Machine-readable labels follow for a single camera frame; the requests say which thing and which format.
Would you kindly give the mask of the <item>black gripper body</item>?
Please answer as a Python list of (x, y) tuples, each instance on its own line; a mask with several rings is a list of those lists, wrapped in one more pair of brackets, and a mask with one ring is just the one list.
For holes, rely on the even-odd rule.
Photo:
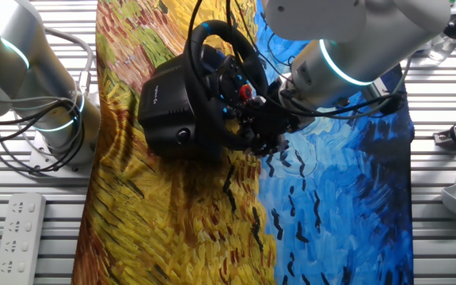
[(287, 110), (280, 102), (281, 78), (274, 80), (265, 96), (256, 95), (247, 101), (247, 106), (257, 112), (253, 130), (262, 136), (279, 136), (299, 130), (299, 118)]

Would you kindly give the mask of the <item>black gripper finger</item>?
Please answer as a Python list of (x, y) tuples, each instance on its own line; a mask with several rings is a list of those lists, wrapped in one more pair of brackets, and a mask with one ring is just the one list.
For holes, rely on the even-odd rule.
[(287, 149), (287, 140), (284, 135), (257, 134), (251, 142), (250, 153), (257, 157), (264, 157)]
[(239, 97), (227, 98), (227, 119), (239, 120), (243, 117), (254, 117), (266, 119), (268, 114), (264, 112), (266, 99), (262, 96), (250, 97), (243, 101)]

